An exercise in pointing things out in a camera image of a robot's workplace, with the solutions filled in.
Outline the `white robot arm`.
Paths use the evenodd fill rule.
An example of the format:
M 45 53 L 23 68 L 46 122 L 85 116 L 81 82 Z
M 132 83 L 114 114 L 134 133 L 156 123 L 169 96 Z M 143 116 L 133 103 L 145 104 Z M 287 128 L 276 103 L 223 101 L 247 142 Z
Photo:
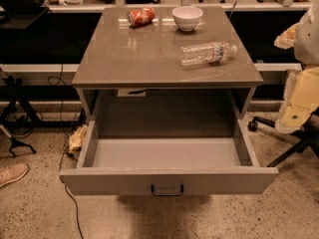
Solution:
M 274 41 L 281 49 L 294 49 L 295 58 L 304 66 L 286 80 L 284 102 L 275 128 L 292 133 L 302 127 L 319 108 L 319 0 L 316 0 L 300 21 L 285 30 Z

